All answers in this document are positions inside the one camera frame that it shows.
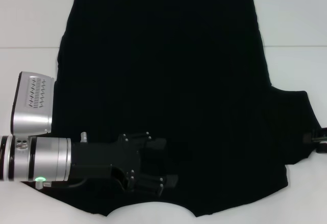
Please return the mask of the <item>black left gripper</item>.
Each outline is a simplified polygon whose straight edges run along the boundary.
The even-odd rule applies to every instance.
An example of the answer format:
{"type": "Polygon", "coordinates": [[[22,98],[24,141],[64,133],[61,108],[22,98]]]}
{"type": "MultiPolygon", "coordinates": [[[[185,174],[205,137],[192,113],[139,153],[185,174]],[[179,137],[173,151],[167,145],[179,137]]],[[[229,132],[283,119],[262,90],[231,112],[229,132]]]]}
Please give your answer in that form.
{"type": "Polygon", "coordinates": [[[164,189],[176,187],[179,177],[141,174],[140,150],[164,150],[166,144],[165,138],[154,137],[148,131],[124,133],[110,143],[72,143],[68,179],[113,179],[124,191],[161,196],[164,189]]]}

